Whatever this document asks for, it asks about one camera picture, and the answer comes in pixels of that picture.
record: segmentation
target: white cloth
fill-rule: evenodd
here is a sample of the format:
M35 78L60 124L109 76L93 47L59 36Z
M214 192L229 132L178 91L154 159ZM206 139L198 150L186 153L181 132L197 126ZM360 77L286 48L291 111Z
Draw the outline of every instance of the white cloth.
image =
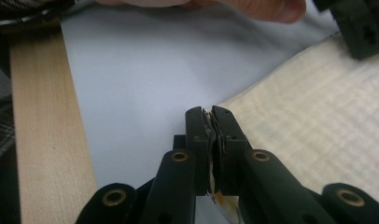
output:
M221 106L305 187L343 182L379 201L379 55L353 60L333 36Z

